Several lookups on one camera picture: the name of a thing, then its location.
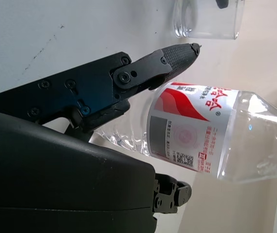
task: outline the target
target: barcode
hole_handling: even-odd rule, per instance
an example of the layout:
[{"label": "barcode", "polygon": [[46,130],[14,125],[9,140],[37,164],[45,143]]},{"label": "barcode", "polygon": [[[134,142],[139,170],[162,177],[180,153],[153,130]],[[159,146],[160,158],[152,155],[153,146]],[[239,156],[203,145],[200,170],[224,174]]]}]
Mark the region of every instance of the barcode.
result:
[{"label": "barcode", "polygon": [[193,167],[193,156],[176,152],[177,163]]}]

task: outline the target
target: plastic water bottle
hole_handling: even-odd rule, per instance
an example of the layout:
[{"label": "plastic water bottle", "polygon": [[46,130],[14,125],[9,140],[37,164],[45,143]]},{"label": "plastic water bottle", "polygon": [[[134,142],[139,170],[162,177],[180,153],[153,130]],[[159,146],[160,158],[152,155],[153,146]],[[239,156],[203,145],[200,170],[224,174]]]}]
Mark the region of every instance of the plastic water bottle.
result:
[{"label": "plastic water bottle", "polygon": [[234,182],[277,177],[277,108],[253,92],[167,83],[98,129],[112,143]]}]

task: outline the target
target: bottle label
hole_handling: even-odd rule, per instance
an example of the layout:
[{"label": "bottle label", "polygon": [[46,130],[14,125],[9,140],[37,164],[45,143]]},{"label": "bottle label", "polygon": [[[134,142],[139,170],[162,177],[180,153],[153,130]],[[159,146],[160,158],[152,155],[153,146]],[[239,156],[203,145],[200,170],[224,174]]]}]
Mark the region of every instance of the bottle label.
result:
[{"label": "bottle label", "polygon": [[218,177],[237,94],[237,90],[218,87],[166,84],[157,92],[148,113],[150,155]]}]

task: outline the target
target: red swoosh on label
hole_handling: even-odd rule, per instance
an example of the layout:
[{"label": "red swoosh on label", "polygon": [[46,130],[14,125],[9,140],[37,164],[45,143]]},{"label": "red swoosh on label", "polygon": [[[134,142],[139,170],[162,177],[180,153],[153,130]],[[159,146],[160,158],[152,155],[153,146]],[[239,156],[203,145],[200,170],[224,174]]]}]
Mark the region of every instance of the red swoosh on label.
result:
[{"label": "red swoosh on label", "polygon": [[181,85],[181,86],[191,86],[191,85],[194,85],[194,84],[173,82],[173,83],[171,83],[171,85],[173,85],[173,86],[179,86],[179,85]]},{"label": "red swoosh on label", "polygon": [[200,120],[207,120],[191,104],[188,97],[180,91],[167,88],[158,98],[154,109]]}]

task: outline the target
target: bolt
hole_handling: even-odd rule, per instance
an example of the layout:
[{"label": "bolt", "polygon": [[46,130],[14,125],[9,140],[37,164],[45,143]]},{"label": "bolt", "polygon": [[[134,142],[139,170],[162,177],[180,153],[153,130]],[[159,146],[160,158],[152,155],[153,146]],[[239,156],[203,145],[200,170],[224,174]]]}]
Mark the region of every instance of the bolt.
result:
[{"label": "bolt", "polygon": [[124,64],[124,65],[127,65],[128,63],[130,63],[130,61],[129,61],[129,59],[128,59],[127,57],[122,57],[122,58],[121,58],[121,62],[122,62],[122,64]]},{"label": "bolt", "polygon": [[30,111],[29,111],[29,115],[32,117],[35,117],[37,115],[39,115],[40,113],[40,110],[38,108],[32,108]]},{"label": "bolt", "polygon": [[65,87],[67,87],[68,89],[74,89],[76,87],[76,82],[72,79],[68,79],[65,82]]},{"label": "bolt", "polygon": [[83,115],[88,115],[90,113],[90,108],[88,106],[83,106],[80,110]]},{"label": "bolt", "polygon": [[120,74],[118,74],[118,77],[122,84],[127,84],[130,81],[130,76],[126,72],[121,72]]},{"label": "bolt", "polygon": [[162,62],[162,64],[164,64],[164,65],[167,64],[167,61],[166,61],[165,57],[162,57],[162,58],[161,58],[161,62]]},{"label": "bolt", "polygon": [[47,80],[42,80],[39,84],[41,89],[48,89],[50,87],[50,83]]}]

